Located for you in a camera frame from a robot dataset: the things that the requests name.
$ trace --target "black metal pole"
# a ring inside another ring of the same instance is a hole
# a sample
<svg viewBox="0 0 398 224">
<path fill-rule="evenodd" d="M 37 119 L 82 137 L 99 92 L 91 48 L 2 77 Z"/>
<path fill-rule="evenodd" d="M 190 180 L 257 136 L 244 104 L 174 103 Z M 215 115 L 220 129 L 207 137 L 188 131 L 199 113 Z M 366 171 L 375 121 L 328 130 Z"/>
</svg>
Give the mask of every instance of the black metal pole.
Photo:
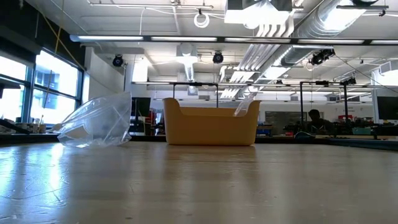
<svg viewBox="0 0 398 224">
<path fill-rule="evenodd" d="M 346 124 L 348 124 L 347 84 L 344 84 L 344 108 L 346 111 Z"/>
<path fill-rule="evenodd" d="M 301 128 L 304 129 L 303 82 L 300 82 Z"/>
<path fill-rule="evenodd" d="M 217 98 L 217 108 L 218 108 L 218 85 L 216 85 L 216 89 L 217 89 L 217 91 L 216 91 L 216 98 Z"/>
</svg>

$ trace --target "window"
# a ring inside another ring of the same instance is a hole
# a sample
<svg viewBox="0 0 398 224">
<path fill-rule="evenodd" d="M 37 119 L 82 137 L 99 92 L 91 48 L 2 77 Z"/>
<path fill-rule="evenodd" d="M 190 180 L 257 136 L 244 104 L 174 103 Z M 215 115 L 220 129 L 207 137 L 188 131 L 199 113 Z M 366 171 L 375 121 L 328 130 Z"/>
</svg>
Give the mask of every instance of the window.
<svg viewBox="0 0 398 224">
<path fill-rule="evenodd" d="M 24 101 L 24 86 L 20 90 L 4 89 L 0 99 L 0 118 L 16 121 L 22 115 Z"/>
<path fill-rule="evenodd" d="M 74 110 L 75 100 L 73 99 L 52 93 L 47 95 L 46 92 L 40 90 L 33 91 L 30 116 L 34 119 L 43 117 L 43 123 L 57 124 L 61 123 Z"/>
<path fill-rule="evenodd" d="M 79 71 L 77 68 L 41 51 L 36 57 L 35 84 L 76 96 Z"/>
<path fill-rule="evenodd" d="M 0 74 L 19 80 L 26 78 L 26 65 L 0 56 Z"/>
</svg>

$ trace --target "transparent plastic sheet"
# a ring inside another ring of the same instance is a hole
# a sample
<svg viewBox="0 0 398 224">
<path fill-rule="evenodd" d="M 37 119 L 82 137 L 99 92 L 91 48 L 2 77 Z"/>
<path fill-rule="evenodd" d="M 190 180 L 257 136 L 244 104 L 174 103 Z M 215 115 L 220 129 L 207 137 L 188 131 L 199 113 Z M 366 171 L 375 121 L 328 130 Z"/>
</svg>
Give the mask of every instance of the transparent plastic sheet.
<svg viewBox="0 0 398 224">
<path fill-rule="evenodd" d="M 107 147 L 128 142 L 131 93 L 92 99 L 50 130 L 64 146 Z"/>
<path fill-rule="evenodd" d="M 254 101 L 254 97 L 257 95 L 257 93 L 250 93 L 247 97 L 245 97 L 242 102 L 238 105 L 238 108 L 236 108 L 236 111 L 234 113 L 234 116 L 244 116 L 249 109 L 249 105 L 251 102 Z"/>
</svg>

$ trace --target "ceiling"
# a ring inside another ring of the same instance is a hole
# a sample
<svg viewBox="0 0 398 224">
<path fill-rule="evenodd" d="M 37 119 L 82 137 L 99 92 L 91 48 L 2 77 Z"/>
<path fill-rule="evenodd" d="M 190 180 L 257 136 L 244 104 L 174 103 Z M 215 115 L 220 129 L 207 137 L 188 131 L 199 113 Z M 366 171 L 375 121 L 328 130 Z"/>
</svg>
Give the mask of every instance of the ceiling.
<svg viewBox="0 0 398 224">
<path fill-rule="evenodd" d="M 246 29 L 240 24 L 225 24 L 224 20 L 211 17 L 208 27 L 201 29 L 194 25 L 194 14 L 177 15 L 180 33 L 174 15 L 159 13 L 157 11 L 143 9 L 120 9 L 116 7 L 94 7 L 87 0 L 74 0 L 64 2 L 63 15 L 60 8 L 63 0 L 26 0 L 29 4 L 64 27 L 71 34 L 123 34 L 123 35 L 210 35 L 210 36 L 251 36 L 256 30 Z M 143 4 L 142 0 L 101 0 L 102 3 L 111 4 Z M 296 12 L 295 24 L 303 19 L 321 0 L 304 0 L 303 11 Z M 226 0 L 205 0 L 206 5 L 214 6 L 212 13 L 224 14 Z M 398 1 L 387 0 L 389 14 L 398 14 Z M 170 4 L 170 0 L 146 0 L 145 4 Z M 181 4 L 202 5 L 203 0 L 181 0 Z M 178 13 L 190 13 L 190 10 L 177 10 Z M 367 12 L 366 14 L 378 14 L 379 12 Z M 396 24 L 398 17 L 391 16 L 361 16 L 352 26 L 343 31 L 338 37 L 344 38 L 389 38 L 397 37 Z M 101 47 L 140 47 L 145 50 L 146 57 L 154 65 L 149 70 L 150 77 L 177 76 L 183 72 L 183 65 L 173 63 L 175 61 L 177 44 L 171 43 L 101 43 Z M 213 54 L 221 50 L 224 55 L 224 64 L 239 63 L 247 48 L 247 44 L 197 44 L 198 53 L 201 54 L 201 63 L 194 64 L 195 73 L 218 74 L 222 65 L 212 63 Z M 398 57 L 398 47 L 335 47 L 337 56 L 346 60 L 351 66 L 369 74 L 376 68 L 368 63 L 383 63 L 391 58 Z M 102 57 L 111 63 L 112 55 Z M 333 57 L 322 66 L 313 71 L 306 69 L 306 61 L 302 62 L 303 68 L 293 68 L 287 72 L 287 83 L 298 83 L 300 80 L 332 80 L 342 74 L 349 73 L 353 69 Z M 357 74 L 358 83 L 369 83 L 369 79 Z"/>
</svg>

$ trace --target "window frame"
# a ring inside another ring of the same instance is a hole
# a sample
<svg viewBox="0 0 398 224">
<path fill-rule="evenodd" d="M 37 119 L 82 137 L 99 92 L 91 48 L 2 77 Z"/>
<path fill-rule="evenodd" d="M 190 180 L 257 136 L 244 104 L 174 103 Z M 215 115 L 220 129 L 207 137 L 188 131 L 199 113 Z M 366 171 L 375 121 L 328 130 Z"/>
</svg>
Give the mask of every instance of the window frame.
<svg viewBox="0 0 398 224">
<path fill-rule="evenodd" d="M 53 55 L 53 52 L 43 48 L 42 51 Z M 72 96 L 66 93 L 62 93 L 58 90 L 53 90 L 53 89 L 47 89 L 46 86 L 42 86 L 39 84 L 35 84 L 35 74 L 36 74 L 36 63 L 33 64 L 33 67 L 30 67 L 26 65 L 26 75 L 25 75 L 25 80 L 20 80 L 18 78 L 14 77 L 9 77 L 7 75 L 0 74 L 0 79 L 6 79 L 9 80 L 13 83 L 23 85 L 25 87 L 24 89 L 24 97 L 22 100 L 22 111 L 21 111 L 21 121 L 23 123 L 31 123 L 32 121 L 29 121 L 30 115 L 31 115 L 31 109 L 32 109 L 32 102 L 33 102 L 33 91 L 34 90 L 40 90 L 44 92 L 49 92 L 53 95 L 57 96 L 63 96 L 69 99 L 75 100 L 75 109 L 77 109 L 79 106 L 81 106 L 82 102 L 82 92 L 83 92 L 83 73 L 84 71 L 74 63 L 69 62 L 68 60 L 65 60 L 64 58 L 60 57 L 59 55 L 53 55 L 55 58 L 71 65 L 73 68 L 77 69 L 78 71 L 78 78 L 77 78 L 77 83 L 76 83 L 76 96 Z"/>
</svg>

